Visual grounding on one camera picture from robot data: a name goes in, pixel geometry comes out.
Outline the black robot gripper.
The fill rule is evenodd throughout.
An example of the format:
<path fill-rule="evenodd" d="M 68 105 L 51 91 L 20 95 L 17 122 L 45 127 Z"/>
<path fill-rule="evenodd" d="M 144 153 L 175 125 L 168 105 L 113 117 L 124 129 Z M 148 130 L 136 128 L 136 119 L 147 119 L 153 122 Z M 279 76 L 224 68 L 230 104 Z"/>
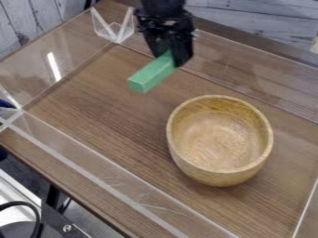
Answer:
<path fill-rule="evenodd" d="M 192 14 L 186 10 L 186 0 L 140 0 L 140 3 L 133 15 L 149 51 L 158 58 L 170 46 L 174 64 L 182 67 L 194 55 L 195 28 Z"/>

